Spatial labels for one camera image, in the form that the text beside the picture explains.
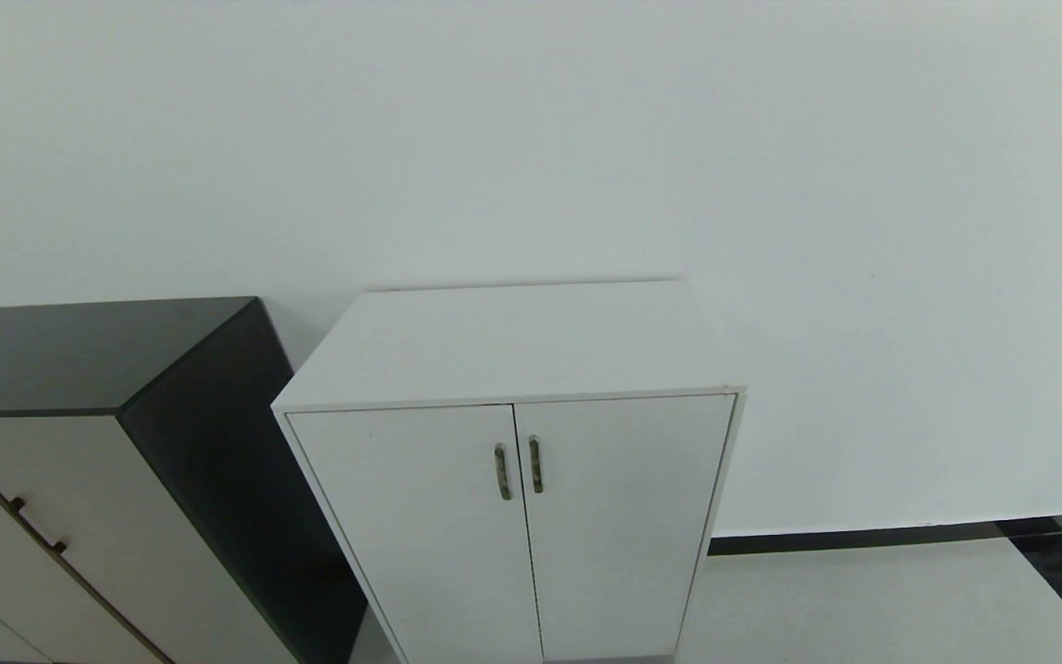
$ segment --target metal handle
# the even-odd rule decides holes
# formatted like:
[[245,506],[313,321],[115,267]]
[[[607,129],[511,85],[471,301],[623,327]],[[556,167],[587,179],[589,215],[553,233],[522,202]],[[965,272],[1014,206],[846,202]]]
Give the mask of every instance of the metal handle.
[[507,479],[507,448],[502,443],[494,445],[494,471],[498,474],[498,493],[502,499],[511,499],[511,482]]
[[531,484],[536,494],[542,494],[543,471],[539,471],[539,437],[531,437],[528,446],[531,448]]
[[19,521],[23,522],[27,526],[31,527],[31,529],[34,530],[35,534],[38,534],[38,539],[41,539],[44,540],[44,543],[47,543],[48,548],[54,550],[55,554],[64,554],[65,550],[68,550],[68,542],[64,542],[64,540],[56,540],[55,543],[51,543],[52,540],[48,538],[47,534],[40,533],[38,531],[38,528],[35,527],[35,525],[32,524],[32,522],[30,522],[29,518],[22,515],[22,508],[27,507],[27,500],[24,499],[24,497],[22,496],[13,497],[13,499],[10,499],[7,501],[7,507],[11,508],[12,512],[16,513],[16,516],[18,517]]

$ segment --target black cabinet side panel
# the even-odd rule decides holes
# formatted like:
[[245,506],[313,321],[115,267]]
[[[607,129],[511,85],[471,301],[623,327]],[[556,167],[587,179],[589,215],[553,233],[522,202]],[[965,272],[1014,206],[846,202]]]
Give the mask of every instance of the black cabinet side panel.
[[270,410],[291,377],[256,302],[118,419],[294,656],[343,663],[366,600]]

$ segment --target cabinet top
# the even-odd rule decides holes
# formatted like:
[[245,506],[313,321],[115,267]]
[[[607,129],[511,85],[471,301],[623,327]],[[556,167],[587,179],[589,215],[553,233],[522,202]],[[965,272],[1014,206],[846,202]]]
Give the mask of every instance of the cabinet top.
[[116,412],[254,297],[0,308],[0,416]]
[[281,412],[738,392],[683,282],[363,293]]

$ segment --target floor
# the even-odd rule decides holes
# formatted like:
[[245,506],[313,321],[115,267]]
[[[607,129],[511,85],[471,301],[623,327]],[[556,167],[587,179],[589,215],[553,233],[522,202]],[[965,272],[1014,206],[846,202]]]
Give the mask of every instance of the floor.
[[[714,556],[675,664],[1062,661],[1062,600],[1006,539]],[[396,664],[367,611],[352,664]]]

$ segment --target white wall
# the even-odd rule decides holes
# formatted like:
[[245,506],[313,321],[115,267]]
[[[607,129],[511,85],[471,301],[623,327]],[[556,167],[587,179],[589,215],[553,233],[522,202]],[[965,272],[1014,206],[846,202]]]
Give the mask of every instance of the white wall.
[[1062,512],[1062,3],[0,3],[0,305],[635,276],[718,534]]

